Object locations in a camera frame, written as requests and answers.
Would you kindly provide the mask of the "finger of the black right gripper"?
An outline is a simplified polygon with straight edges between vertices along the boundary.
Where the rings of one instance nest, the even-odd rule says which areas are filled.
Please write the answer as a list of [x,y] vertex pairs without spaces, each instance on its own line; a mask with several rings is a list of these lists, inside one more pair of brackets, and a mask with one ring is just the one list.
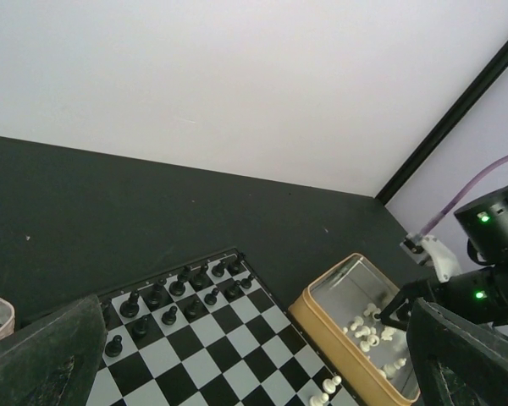
[[405,284],[382,309],[379,320],[385,326],[395,329],[407,329],[414,302],[427,294],[428,282],[426,280],[416,280]]

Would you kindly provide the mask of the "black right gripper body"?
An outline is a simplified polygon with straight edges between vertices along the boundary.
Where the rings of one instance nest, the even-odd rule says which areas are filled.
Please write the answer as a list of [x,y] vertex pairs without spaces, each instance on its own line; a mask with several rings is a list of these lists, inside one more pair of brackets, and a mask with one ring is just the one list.
[[426,280],[423,297],[474,323],[508,321],[508,265],[484,267],[441,283]]

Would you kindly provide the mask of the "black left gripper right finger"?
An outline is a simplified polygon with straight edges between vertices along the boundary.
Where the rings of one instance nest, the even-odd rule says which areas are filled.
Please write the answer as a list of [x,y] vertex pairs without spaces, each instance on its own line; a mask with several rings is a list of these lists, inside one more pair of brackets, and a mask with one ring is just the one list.
[[508,341],[419,299],[406,330],[425,405],[508,405]]

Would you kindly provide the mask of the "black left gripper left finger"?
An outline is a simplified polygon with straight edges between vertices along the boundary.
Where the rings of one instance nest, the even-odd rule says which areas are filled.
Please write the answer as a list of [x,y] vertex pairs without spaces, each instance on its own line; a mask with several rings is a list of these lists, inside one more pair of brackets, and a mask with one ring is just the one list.
[[0,405],[85,405],[106,338],[93,294],[0,340]]

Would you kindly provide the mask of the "white pawn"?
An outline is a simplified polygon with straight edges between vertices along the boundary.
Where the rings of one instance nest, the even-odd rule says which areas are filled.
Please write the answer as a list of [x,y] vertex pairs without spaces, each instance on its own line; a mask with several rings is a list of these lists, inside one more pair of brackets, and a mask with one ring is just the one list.
[[328,395],[333,395],[336,393],[342,382],[342,378],[340,376],[332,376],[331,378],[326,378],[323,380],[322,388],[323,391]]
[[309,398],[308,404],[310,406],[324,406],[329,401],[329,395],[326,392],[322,392],[318,395],[312,395]]

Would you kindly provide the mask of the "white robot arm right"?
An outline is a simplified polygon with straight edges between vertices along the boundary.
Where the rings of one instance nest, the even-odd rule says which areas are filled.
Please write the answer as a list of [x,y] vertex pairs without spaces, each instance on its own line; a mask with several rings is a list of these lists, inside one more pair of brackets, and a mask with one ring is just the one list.
[[409,234],[401,246],[435,275],[404,285],[379,320],[405,331],[417,299],[438,304],[476,325],[508,324],[508,186],[462,206],[454,216],[467,235],[467,254],[479,268],[464,272],[439,239]]

